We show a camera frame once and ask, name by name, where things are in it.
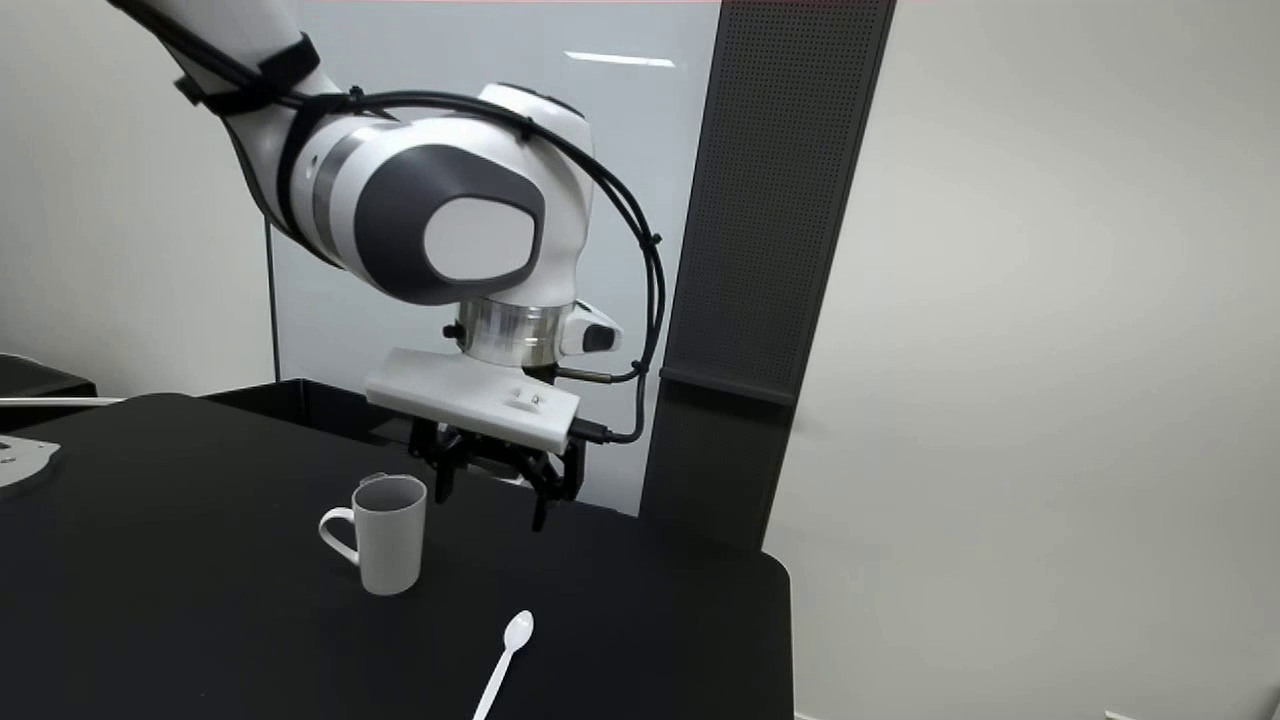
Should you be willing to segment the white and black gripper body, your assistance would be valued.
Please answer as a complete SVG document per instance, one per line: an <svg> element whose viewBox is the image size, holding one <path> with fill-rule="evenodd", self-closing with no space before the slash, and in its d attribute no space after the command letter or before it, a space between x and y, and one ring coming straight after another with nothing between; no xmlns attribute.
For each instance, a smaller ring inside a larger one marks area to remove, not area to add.
<svg viewBox="0 0 1280 720"><path fill-rule="evenodd" d="M458 434L460 474L491 462L525 480L546 454L566 463L566 498L586 485L586 444L574 435L582 399L525 369L401 347L367 380L367 399L413 419L426 462L438 435Z"/></svg>

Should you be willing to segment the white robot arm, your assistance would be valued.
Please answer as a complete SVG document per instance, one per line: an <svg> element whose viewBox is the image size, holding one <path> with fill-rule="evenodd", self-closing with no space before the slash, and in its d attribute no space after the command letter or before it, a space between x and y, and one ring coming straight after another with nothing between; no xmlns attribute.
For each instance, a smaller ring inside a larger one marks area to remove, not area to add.
<svg viewBox="0 0 1280 720"><path fill-rule="evenodd" d="M263 219L406 304L448 304L448 353L395 347L367 399L417 419L453 480L512 469L542 506L582 491L582 399L554 383L586 338L587 123L527 90L359 94L326 78L283 0L107 0L223 121Z"/></svg>

